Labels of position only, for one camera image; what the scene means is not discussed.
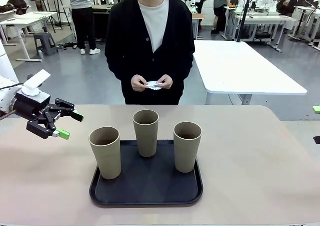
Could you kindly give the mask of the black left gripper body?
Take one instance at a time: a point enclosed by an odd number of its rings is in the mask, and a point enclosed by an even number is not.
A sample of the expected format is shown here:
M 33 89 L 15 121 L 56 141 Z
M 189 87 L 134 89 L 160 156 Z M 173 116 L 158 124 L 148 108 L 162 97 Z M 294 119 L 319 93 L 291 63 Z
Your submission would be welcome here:
M 51 96 L 43 91 L 36 96 L 28 96 L 18 91 L 14 98 L 15 114 L 26 120 L 31 120 L 50 103 Z

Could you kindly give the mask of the person's right hand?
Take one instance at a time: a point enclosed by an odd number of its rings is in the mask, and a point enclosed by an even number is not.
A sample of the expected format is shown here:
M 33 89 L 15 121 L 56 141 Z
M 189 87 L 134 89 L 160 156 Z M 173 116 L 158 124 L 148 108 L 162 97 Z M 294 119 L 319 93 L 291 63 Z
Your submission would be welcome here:
M 147 81 L 140 75 L 134 75 L 131 79 L 132 89 L 136 92 L 142 92 L 145 89 L 148 89 Z

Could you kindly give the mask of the person's left hand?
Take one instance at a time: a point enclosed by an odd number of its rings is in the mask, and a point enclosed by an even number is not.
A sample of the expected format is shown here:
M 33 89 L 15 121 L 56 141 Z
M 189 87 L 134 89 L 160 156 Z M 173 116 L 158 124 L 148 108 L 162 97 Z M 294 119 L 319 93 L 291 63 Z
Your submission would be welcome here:
M 156 86 L 162 89 L 170 89 L 173 84 L 172 78 L 165 74 L 157 82 Z

